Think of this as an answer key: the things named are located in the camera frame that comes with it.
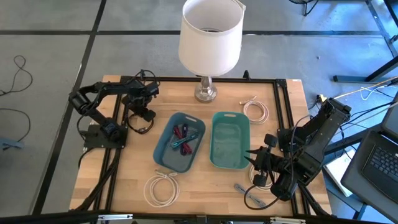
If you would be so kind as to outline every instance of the gray floor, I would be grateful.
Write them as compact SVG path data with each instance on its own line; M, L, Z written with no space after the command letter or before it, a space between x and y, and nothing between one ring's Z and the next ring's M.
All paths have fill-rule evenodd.
M115 0L105 7L100 30L178 30L183 0ZM302 17L301 6L285 1L245 0L245 30L377 30L363 2L320 1L314 11ZM93 26L100 1L23 0L0 1L0 29L88 29ZM382 1L373 1L390 35L398 33ZM0 97L0 107L26 111L32 130L23 150L0 153L0 216L25 215L37 190L55 132L65 109L67 96L80 66L87 36L1 36L0 90L8 90L16 67L15 55L24 55L26 69L34 76L32 86L22 92ZM192 76L178 60L178 36L97 36L82 85L102 79L105 74L131 75L141 68L160 76ZM392 59L380 36L309 37L244 36L241 58L225 77L241 77L249 70L256 78L300 78L308 104L316 94L336 96L360 88L360 84L333 83L333 75L368 75ZM388 74L398 74L397 70ZM24 75L18 86L26 82ZM383 90L394 95L393 88ZM363 101L359 94L343 98L353 112L390 100L374 94ZM65 144L44 207L44 212L68 209L77 174L82 140L76 132L76 113L70 121ZM371 126L382 119L363 123ZM88 124L85 119L81 126ZM0 111L0 136L17 138L26 129L19 114ZM353 127L346 135L360 131ZM335 215L351 218L353 210L329 195ZM365 220L384 221L367 209Z

